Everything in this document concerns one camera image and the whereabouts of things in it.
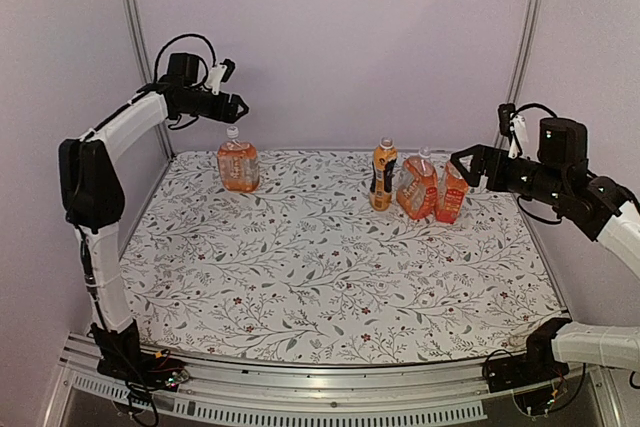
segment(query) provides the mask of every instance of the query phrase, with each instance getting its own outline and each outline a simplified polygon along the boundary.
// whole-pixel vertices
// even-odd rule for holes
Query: floral pattern
[[[444,154],[435,155],[442,171]],[[147,343],[376,364],[521,350],[563,311],[513,198],[471,190],[454,225],[368,200],[371,153],[260,154],[253,194],[180,154],[122,258]]]

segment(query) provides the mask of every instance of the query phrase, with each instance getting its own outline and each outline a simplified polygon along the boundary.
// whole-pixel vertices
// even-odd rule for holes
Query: floral tablecloth
[[[446,156],[436,155],[442,168]],[[522,350],[562,311],[513,198],[471,191],[453,226],[368,201],[371,153],[260,153],[254,194],[180,154],[122,259],[143,341],[305,363]]]

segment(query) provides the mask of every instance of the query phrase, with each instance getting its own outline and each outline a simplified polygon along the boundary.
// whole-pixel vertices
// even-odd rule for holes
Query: white wall
[[[121,0],[0,0],[0,422],[35,425],[69,330],[89,317],[58,144],[122,105],[140,79]],[[131,227],[164,163],[153,134],[117,166]]]
[[[521,103],[537,101],[589,130],[591,169],[640,193],[640,4],[544,0]],[[569,222],[539,227],[576,320],[640,325],[640,280]],[[638,392],[618,376],[640,425]]]
[[[526,0],[139,0],[150,52],[185,31],[238,68],[226,86],[252,108],[259,148],[404,148],[492,142]],[[196,48],[197,42],[182,44]],[[216,149],[224,126],[173,136]]]

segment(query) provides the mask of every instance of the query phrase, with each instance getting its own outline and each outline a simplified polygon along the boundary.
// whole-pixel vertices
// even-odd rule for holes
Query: robotic arm
[[[181,361],[168,357],[168,351],[154,356],[140,350],[120,272],[118,222],[125,198],[113,165],[145,132],[166,119],[177,124],[183,115],[190,115],[234,123],[248,113],[239,95],[220,92],[220,83],[228,80],[235,64],[227,59],[214,65],[197,84],[200,61],[197,55],[172,54],[166,75],[140,89],[95,129],[65,140],[58,152],[66,220],[76,229],[93,301],[91,332],[102,354],[98,371],[144,386],[147,394],[151,389],[175,389],[188,374]]]
[[[540,121],[539,162],[522,157],[516,128],[522,121],[520,112],[530,108],[552,115]],[[586,127],[558,118],[540,104],[518,110],[503,104],[498,115],[500,132],[510,140],[511,149],[476,145],[453,154],[451,162],[467,183],[478,186],[486,176],[488,190],[518,194],[518,204],[535,199],[550,205],[556,221],[540,219],[520,207],[549,224],[571,220],[640,278],[640,204],[629,189],[588,169]],[[469,158],[467,169],[461,161]],[[555,375],[553,370],[564,374],[568,371],[564,362],[570,361],[640,370],[640,328],[551,319],[529,336],[526,355],[489,361],[485,376],[490,388],[503,390],[548,380]]]

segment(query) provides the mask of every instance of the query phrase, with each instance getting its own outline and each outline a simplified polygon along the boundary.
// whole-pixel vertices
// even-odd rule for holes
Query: orange liquid
[[[260,183],[258,151],[249,142],[225,142],[218,150],[218,169],[224,188],[253,192]]]
[[[369,192],[369,202],[373,210],[387,210],[391,205],[391,179],[398,159],[395,147],[383,149],[378,146],[373,152],[373,180]]]
[[[424,219],[438,201],[438,174],[433,165],[419,156],[409,157],[402,165],[396,200],[413,220]]]
[[[436,206],[436,220],[453,224],[464,201],[464,196],[469,191],[469,185],[460,176],[456,168],[447,162],[444,169],[444,194]]]

